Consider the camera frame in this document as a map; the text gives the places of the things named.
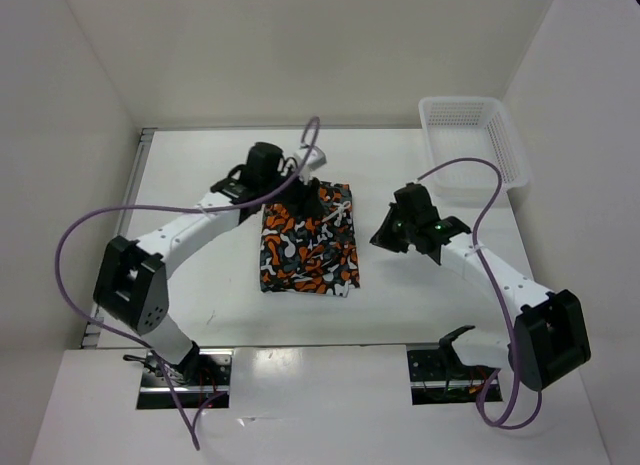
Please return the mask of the orange grey camouflage shorts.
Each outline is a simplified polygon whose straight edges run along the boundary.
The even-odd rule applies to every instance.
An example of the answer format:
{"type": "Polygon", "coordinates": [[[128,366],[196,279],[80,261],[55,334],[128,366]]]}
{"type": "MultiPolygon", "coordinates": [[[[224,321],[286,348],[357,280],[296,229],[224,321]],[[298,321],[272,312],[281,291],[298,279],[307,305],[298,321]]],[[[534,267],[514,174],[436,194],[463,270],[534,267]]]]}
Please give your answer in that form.
{"type": "Polygon", "coordinates": [[[360,287],[351,187],[322,181],[319,200],[319,218],[296,218],[280,203],[264,208],[259,254],[263,293],[346,297],[360,287]]]}

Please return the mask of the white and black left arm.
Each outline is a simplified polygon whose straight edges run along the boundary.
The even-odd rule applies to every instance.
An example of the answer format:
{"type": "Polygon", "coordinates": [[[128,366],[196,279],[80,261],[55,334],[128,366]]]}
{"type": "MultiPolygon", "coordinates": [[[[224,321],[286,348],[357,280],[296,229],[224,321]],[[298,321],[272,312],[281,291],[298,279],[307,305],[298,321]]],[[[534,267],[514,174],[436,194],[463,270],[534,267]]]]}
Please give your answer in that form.
{"type": "Polygon", "coordinates": [[[265,204],[284,203],[303,217],[320,215],[319,181],[311,174],[325,163],[325,153],[311,145],[285,157],[276,145],[255,143],[245,163],[212,185],[194,208],[137,239],[113,238],[94,302],[158,354],[169,378],[191,383],[210,364],[169,314],[169,279],[192,255],[265,204]]]}

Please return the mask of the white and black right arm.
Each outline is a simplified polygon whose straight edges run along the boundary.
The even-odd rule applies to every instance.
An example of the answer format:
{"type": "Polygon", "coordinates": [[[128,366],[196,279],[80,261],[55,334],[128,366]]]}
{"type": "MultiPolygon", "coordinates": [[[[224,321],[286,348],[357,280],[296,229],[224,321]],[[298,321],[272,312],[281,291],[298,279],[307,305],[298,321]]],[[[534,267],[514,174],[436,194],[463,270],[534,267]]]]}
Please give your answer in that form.
{"type": "Polygon", "coordinates": [[[506,337],[463,325],[438,341],[440,370],[460,378],[473,366],[510,368],[532,391],[542,391],[592,356],[582,305],[564,289],[554,292],[501,259],[455,216],[443,218],[425,186],[394,193],[371,244],[394,253],[415,249],[458,275],[505,309],[506,337]]]}

